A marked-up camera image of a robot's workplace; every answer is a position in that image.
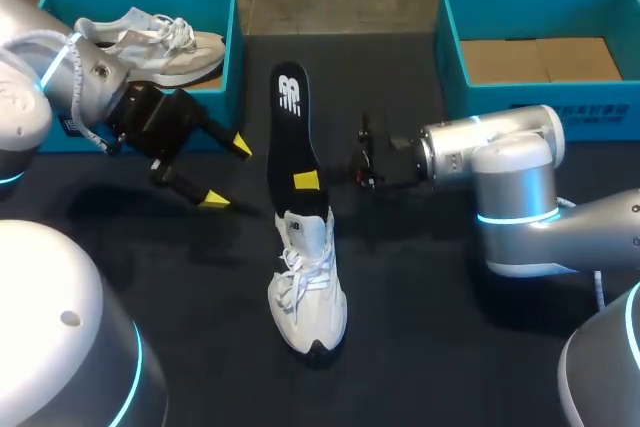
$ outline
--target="shoe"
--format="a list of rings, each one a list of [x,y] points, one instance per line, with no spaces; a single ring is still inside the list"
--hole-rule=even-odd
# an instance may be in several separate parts
[[[288,271],[269,284],[271,314],[289,346],[301,354],[335,349],[347,326],[347,298],[340,288],[333,240],[333,213],[303,217],[276,215]]]
[[[76,32],[131,66],[130,81],[162,87],[190,84],[213,72],[224,60],[224,38],[194,32],[181,18],[150,15],[132,7],[114,22],[76,21]]]

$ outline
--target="black table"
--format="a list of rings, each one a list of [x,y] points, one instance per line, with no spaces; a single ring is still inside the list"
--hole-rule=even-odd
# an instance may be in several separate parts
[[[255,155],[186,155],[220,192],[269,211],[267,80],[281,60],[310,76],[322,163],[343,162],[362,109],[387,108],[407,135],[443,117],[428,34],[247,39],[245,138]],[[558,190],[586,202],[640,185],[639,144],[568,148]],[[482,265],[468,192],[415,190],[372,201],[332,190],[346,344],[328,369],[285,348],[267,299],[281,245],[272,214],[185,209],[146,183],[134,156],[42,155],[4,216],[75,239],[111,281],[157,351],[169,426],[562,426],[556,367],[596,310],[588,276],[513,280]],[[605,275],[608,297],[637,273]]]

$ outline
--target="sneaker sole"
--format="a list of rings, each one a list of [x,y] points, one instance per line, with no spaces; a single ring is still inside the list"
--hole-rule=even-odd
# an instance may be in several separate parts
[[[128,80],[129,82],[152,82],[166,89],[178,88],[188,84],[192,84],[202,77],[209,75],[220,66],[223,60],[224,59],[220,59],[220,61],[215,64],[207,65],[200,70],[189,72],[188,74],[164,75],[155,74],[153,72],[147,72],[144,70],[132,69],[129,73]]]

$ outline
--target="shoe insole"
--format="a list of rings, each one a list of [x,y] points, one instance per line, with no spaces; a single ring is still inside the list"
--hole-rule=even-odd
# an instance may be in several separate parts
[[[307,73],[295,62],[283,62],[273,68],[269,82],[267,183],[275,211],[280,217],[290,210],[298,215],[318,215],[326,221],[329,196],[311,144]]]

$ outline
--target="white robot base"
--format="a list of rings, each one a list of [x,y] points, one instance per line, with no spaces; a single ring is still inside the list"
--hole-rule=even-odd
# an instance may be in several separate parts
[[[0,425],[163,426],[160,364],[86,252],[18,220],[0,252]]]

